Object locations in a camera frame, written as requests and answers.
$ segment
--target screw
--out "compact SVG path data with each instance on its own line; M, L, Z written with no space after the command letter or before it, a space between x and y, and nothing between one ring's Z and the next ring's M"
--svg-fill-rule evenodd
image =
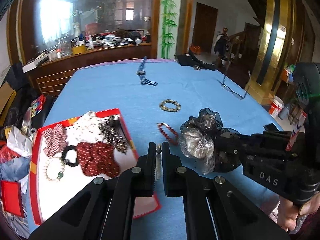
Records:
M187 171L187 168L186 167L183 167L183 166L179 166L177 168L177 172L179 173L185 173Z
M226 179L224 177L222 177L222 176L217 176L217 177L214 178L214 180L218 184L223 184L226 181Z
M133 168L131 169L131 171L132 171L132 173L138 174L138 173L141 172L141 168L140 168L140 167L133 167Z
M94 178L93 183L99 185L99 184L101 184L103 181L104 181L104 178L103 178L103 177L97 177L97 178Z

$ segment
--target eyeglasses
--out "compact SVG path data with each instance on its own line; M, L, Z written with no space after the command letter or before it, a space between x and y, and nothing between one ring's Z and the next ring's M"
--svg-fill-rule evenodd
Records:
M234 92L230 87L228 87L228 86L224 83L224 82L225 82L225 80L226 80L226 75L227 75L227 72L228 72L228 69L229 69L230 63L231 63L231 61L230 61L230 62L229 62L229 64L227 65L226 72L225 72L225 74L224 74L224 76L223 76L223 81L222 81L221 86L222 86L225 90L227 90L227 91L231 92L231 93L232 93L236 98L238 98L238 99L242 100L242 99L244 99L244 98L246 97L246 95L247 95L247 93L248 93L248 90L246 90L246 91L245 91L244 96L241 96L241 95L239 95L238 93ZM249 83L249 82L250 82L250 80L251 80L251 74L250 74L250 71L248 71L248 74L249 74L249 81L248 81L248 83Z

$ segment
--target black cloth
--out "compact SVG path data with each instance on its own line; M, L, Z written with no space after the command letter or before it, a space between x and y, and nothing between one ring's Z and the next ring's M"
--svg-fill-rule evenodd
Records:
M130 32L130 38L135 41L136 39L141 39L141 33L138 31Z
M17 128L21 129L25 113L31 106L32 101L38 98L38 96L39 94L35 89L30 87L30 85L25 85L17 91L17 95L4 120L4 125L0 127L0 140L7 141L4 134L4 127L15 125Z
M215 65L207 64L197 59L195 54L193 54L193 52L190 49L189 49L189 54L181 54L181 55L177 55L176 57L181 66L190 66L190 67L198 66L201 69L216 70Z
M8 82L10 87L16 91L18 91L23 86L28 85L28 79L22 71L21 62L15 63L10 67L3 83L5 83L6 81Z
M224 56L227 51L227 39L225 36L221 36L220 39L217 41L216 46L214 47L214 52L219 53L220 56Z

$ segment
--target striped scrunchie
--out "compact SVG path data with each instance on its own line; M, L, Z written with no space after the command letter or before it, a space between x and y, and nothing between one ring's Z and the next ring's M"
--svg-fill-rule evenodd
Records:
M46 147L44 153L48 157L53 157L56 153L62 152L68 145L67 135L64 133L62 124L57 124L54 128L49 128L43 132Z

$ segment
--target wooden door frame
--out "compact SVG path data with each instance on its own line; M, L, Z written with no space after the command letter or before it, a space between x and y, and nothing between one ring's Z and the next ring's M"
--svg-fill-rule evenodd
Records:
M181 0L176 55L188 52L193 0Z
M160 1L152 0L151 12L151 58L157 58L158 51L158 31L159 31L159 18L160 18Z
M10 65L19 63L19 53L16 36L16 18L19 0L14 0L8 9L7 18L7 49Z

